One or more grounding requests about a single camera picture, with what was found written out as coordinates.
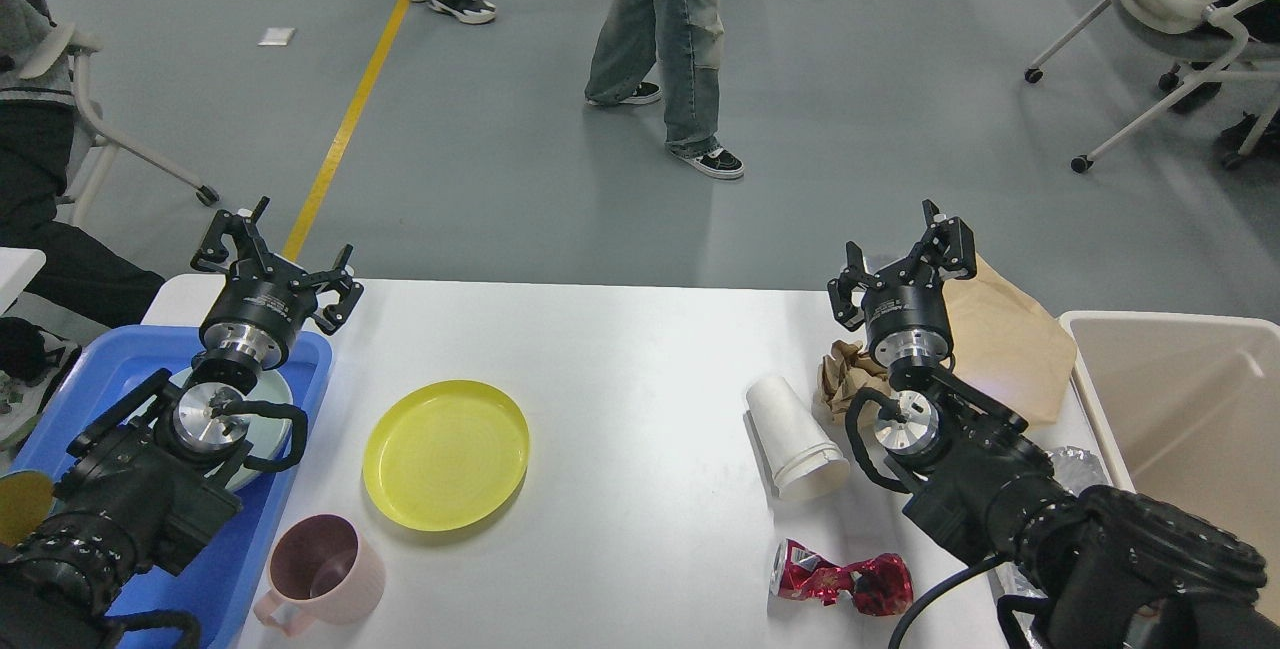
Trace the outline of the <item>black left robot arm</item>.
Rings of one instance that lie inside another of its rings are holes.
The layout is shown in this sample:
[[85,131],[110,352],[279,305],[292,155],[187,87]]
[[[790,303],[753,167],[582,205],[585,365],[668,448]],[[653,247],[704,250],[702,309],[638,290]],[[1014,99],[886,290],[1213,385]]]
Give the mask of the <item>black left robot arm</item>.
[[215,212],[195,252],[193,269],[219,271],[225,285],[200,326],[191,376],[174,384],[160,367],[79,431],[67,448],[73,466],[51,488],[60,509],[3,549],[5,648],[114,648],[154,629],[174,629],[178,648],[198,645],[187,611],[110,607],[140,573],[183,572],[241,512],[236,472],[302,461],[306,413],[250,393],[288,361],[307,320],[330,335],[364,294],[352,244],[329,270],[302,269],[268,248],[265,207],[268,198],[252,212]]

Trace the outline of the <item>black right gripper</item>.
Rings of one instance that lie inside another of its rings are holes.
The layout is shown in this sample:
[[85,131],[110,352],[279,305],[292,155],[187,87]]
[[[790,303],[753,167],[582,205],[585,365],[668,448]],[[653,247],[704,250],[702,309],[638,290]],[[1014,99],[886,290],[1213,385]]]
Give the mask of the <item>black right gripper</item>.
[[[869,274],[860,244],[846,242],[845,265],[827,283],[835,321],[850,333],[865,324],[870,357],[891,375],[954,365],[943,284],[977,276],[975,239],[966,221],[946,215],[931,198],[922,207],[925,230],[899,262],[897,276]],[[864,293],[861,301],[856,292]]]

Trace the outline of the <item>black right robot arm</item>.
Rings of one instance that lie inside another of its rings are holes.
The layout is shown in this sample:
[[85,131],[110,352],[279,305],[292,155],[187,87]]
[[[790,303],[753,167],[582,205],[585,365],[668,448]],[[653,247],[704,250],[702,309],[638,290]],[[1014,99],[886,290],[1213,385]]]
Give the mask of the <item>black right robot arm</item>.
[[860,244],[827,292],[835,320],[863,329],[891,390],[856,390],[845,415],[852,456],[904,494],[904,516],[963,570],[899,621],[952,588],[1015,565],[1037,597],[1007,594],[997,618],[1010,648],[1275,648],[1258,611],[1265,558],[1206,520],[1106,485],[1071,494],[1014,410],[957,378],[943,285],[977,275],[972,229],[923,202],[925,230],[905,257],[870,271]]

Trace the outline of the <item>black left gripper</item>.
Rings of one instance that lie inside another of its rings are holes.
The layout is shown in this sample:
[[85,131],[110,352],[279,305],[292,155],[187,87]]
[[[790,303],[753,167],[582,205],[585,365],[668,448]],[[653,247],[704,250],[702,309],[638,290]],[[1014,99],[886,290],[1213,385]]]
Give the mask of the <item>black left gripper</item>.
[[306,324],[334,335],[364,294],[349,266],[353,244],[343,244],[325,271],[273,261],[257,228],[269,204],[262,195],[251,212],[219,210],[193,253],[193,270],[227,276],[198,330],[201,367],[275,370],[288,361]]

